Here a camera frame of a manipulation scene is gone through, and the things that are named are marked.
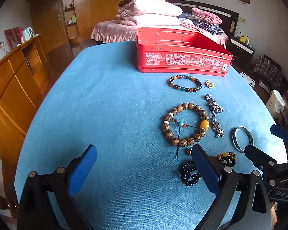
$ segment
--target amber bead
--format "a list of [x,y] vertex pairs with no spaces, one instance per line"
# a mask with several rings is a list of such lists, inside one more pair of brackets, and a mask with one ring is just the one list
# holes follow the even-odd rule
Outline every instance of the amber bead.
[[164,123],[163,125],[162,125],[162,130],[163,131],[168,131],[170,129],[170,125],[168,124],[168,123]]
[[199,105],[194,106],[194,110],[195,110],[196,112],[199,112],[199,111],[200,111],[200,106],[199,106]]
[[182,104],[182,107],[183,107],[184,110],[188,109],[188,107],[189,107],[189,106],[188,106],[188,103],[183,103],[183,104]]
[[177,106],[177,111],[178,111],[179,113],[183,111],[182,105]]
[[193,103],[189,103],[189,104],[188,104],[188,108],[189,108],[190,110],[193,110],[193,109],[194,109],[194,104],[193,104]]
[[209,121],[209,116],[208,116],[208,115],[206,115],[206,114],[205,114],[205,115],[203,115],[203,116],[202,116],[202,120],[207,120],[207,121]]
[[207,131],[209,129],[209,122],[207,120],[203,120],[201,123],[200,123],[200,128],[204,128],[205,131]]
[[166,114],[165,117],[164,117],[164,120],[167,120],[169,121],[169,119],[171,118],[172,116],[170,114]]
[[194,140],[195,140],[196,142],[199,142],[199,141],[200,141],[200,134],[195,134],[195,135],[194,135]]
[[200,137],[204,137],[206,134],[206,130],[204,128],[201,128],[198,134],[200,134]]
[[200,110],[199,114],[200,114],[200,116],[203,116],[203,115],[206,115],[206,112],[205,112],[205,110]]
[[188,145],[188,142],[186,141],[186,139],[181,139],[179,141],[179,144],[178,144],[180,147],[186,147]]
[[164,134],[167,139],[170,139],[174,135],[170,130],[165,131]]
[[188,145],[193,145],[194,144],[194,138],[193,137],[189,137],[187,139]]
[[171,145],[178,145],[179,140],[177,137],[171,137]]
[[172,113],[173,113],[174,116],[176,116],[177,113],[178,113],[177,109],[176,109],[176,108],[173,108],[173,109],[172,109]]

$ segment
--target pink bedspread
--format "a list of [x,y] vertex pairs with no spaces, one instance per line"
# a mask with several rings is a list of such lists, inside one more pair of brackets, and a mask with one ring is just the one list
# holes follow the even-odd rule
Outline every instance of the pink bedspread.
[[[159,28],[180,29],[193,31],[182,26],[153,26]],[[137,39],[137,28],[117,23],[117,20],[105,21],[97,23],[91,38],[93,40],[102,41],[104,43],[120,42],[120,41],[135,41]],[[218,44],[227,44],[228,36],[224,33],[221,35],[212,35],[211,33],[202,30],[202,34]]]

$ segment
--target dark wooden headboard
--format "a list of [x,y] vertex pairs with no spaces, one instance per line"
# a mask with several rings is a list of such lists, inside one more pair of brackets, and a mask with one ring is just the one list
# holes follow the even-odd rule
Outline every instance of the dark wooden headboard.
[[200,2],[192,2],[192,1],[185,1],[185,0],[167,0],[169,3],[172,3],[176,6],[182,8],[184,13],[191,14],[191,9],[193,7],[199,8],[201,10],[209,11],[214,13],[218,17],[222,19],[222,24],[220,24],[220,28],[224,30],[229,38],[234,37],[234,33],[237,27],[237,22],[239,18],[239,14],[231,11],[229,9],[225,9],[222,7],[214,6],[207,3],[200,3]]

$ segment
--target table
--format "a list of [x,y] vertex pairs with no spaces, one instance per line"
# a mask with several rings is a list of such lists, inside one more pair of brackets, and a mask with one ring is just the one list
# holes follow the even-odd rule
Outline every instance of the table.
[[[135,42],[120,42],[83,50],[54,84],[28,130],[19,157],[15,189],[20,200],[30,171],[52,173],[80,156],[89,144],[97,147],[97,161],[81,191],[74,199],[94,229],[194,229],[215,196],[201,179],[187,187],[178,167],[189,160],[182,150],[163,136],[163,117],[184,102],[199,104],[211,112],[204,96],[208,93],[223,106],[217,114],[225,137],[215,138],[210,128],[199,142],[208,155],[233,151],[234,170],[250,173],[255,167],[233,146],[230,133],[239,125],[247,127],[254,145],[278,163],[287,162],[283,141],[270,133],[274,121],[245,80],[229,67],[225,77],[193,75],[203,84],[210,79],[215,88],[203,85],[196,93],[170,88],[172,73],[140,73],[136,69]],[[177,84],[190,86],[190,80]],[[185,111],[176,116],[189,124],[199,116]],[[171,126],[175,135],[178,128]],[[248,141],[238,134],[241,145]],[[194,134],[184,128],[181,137]],[[228,222],[237,205],[236,192],[223,219]],[[67,224],[51,196],[63,227]]]

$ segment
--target red box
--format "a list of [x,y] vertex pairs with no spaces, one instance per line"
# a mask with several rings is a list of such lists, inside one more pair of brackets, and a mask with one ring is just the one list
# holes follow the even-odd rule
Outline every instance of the red box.
[[201,33],[152,27],[137,29],[137,69],[143,73],[225,76],[232,57]]

